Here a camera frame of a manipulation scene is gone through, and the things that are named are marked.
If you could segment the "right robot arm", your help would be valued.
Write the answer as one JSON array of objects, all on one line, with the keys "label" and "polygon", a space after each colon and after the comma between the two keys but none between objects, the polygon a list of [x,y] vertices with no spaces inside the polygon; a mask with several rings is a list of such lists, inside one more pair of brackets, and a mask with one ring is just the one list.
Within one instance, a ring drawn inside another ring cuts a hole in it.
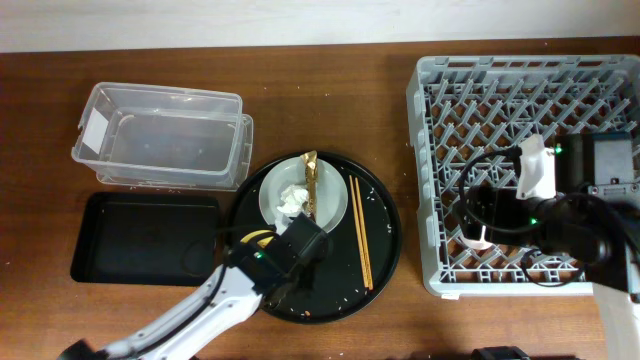
[{"label": "right robot arm", "polygon": [[639,356],[639,182],[628,132],[566,134],[546,146],[539,135],[497,151],[513,162],[514,189],[467,183],[484,153],[468,161],[457,182],[454,215],[465,238],[566,255],[573,275],[591,282],[611,359]]}]

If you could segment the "pink cup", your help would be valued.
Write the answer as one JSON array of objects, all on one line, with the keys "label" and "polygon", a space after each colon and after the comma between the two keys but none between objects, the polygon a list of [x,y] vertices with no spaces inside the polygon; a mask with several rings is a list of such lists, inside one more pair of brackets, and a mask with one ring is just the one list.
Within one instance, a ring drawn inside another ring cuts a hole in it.
[{"label": "pink cup", "polygon": [[467,238],[464,235],[460,236],[463,244],[473,250],[487,250],[493,246],[493,243],[486,240],[486,227],[481,227],[480,235],[477,239]]}]

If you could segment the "yellow bowl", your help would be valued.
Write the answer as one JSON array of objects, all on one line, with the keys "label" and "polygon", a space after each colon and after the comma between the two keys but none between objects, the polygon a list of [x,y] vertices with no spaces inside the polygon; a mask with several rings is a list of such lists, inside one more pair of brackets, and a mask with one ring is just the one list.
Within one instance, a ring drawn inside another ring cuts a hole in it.
[{"label": "yellow bowl", "polygon": [[240,242],[242,244],[254,242],[260,248],[266,248],[274,240],[275,236],[276,233],[273,230],[256,230],[245,235]]}]

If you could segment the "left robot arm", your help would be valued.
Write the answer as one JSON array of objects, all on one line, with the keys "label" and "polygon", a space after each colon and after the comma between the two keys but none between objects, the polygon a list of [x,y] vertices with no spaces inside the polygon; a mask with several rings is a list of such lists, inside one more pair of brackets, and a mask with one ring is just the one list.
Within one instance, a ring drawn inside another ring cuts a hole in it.
[{"label": "left robot arm", "polygon": [[192,359],[217,336],[246,321],[264,301],[282,298],[319,256],[328,234],[300,214],[275,226],[228,228],[244,235],[190,296],[131,336],[93,350],[79,340],[59,360]]}]

